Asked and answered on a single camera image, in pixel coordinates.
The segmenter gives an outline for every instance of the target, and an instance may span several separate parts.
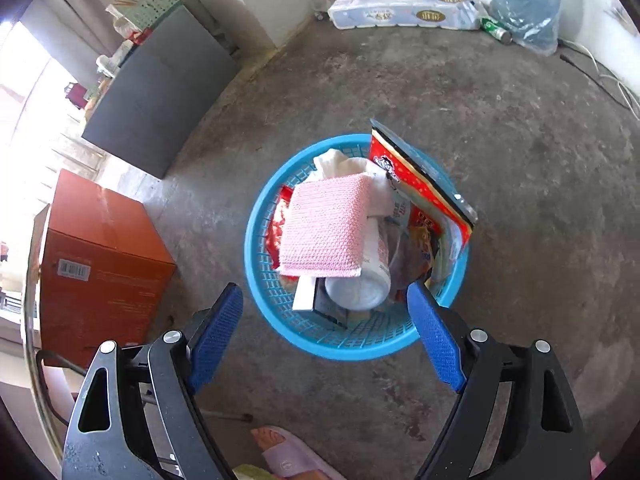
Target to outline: metal pole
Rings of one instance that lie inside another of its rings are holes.
[[[142,398],[142,402],[146,402],[147,404],[152,404],[154,406],[158,405],[156,398],[150,395],[140,395]],[[254,420],[254,416],[251,413],[243,413],[242,415],[235,415],[231,413],[222,413],[222,412],[210,412],[209,410],[200,410],[200,413],[204,416],[212,416],[214,418],[225,418],[226,420],[239,420],[240,422],[252,422]]]
[[[24,360],[27,364],[29,377],[31,379],[31,394],[36,405],[38,418],[42,424],[42,429],[49,442],[53,455],[62,464],[62,443],[58,438],[53,419],[47,404],[44,400],[44,390],[40,383],[38,365],[36,363],[35,346],[33,344],[33,314],[36,304],[36,285],[40,279],[40,248],[44,235],[49,204],[40,211],[33,219],[33,234],[31,235],[31,247],[29,248],[29,265],[27,275],[24,280],[24,291],[22,294],[22,348],[24,349]]]

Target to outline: white bottle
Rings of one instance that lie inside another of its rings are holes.
[[[362,272],[357,278],[327,278],[326,293],[338,305],[348,310],[370,310],[389,294],[389,251],[380,232],[377,218],[368,218],[364,236]]]

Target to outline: foot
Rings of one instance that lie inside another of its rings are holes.
[[[251,434],[254,437],[255,443],[261,450],[267,451],[273,446],[282,444],[285,438],[276,431],[269,428],[258,428],[257,430],[251,430]],[[327,475],[322,471],[308,471],[306,473],[300,473],[295,476],[289,477],[289,480],[329,480]]]

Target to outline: blue plastic bag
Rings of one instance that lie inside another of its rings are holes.
[[[562,0],[492,0],[490,14],[511,31],[513,41],[543,56],[558,47]]]

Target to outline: blue gripper pad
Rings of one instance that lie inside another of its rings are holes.
[[[226,345],[242,317],[242,290],[229,284],[213,306],[215,314],[191,349],[191,375],[188,386],[192,395],[210,383],[222,361]]]
[[[460,348],[418,283],[409,285],[406,301],[409,316],[418,330],[438,378],[460,393],[466,383]]]

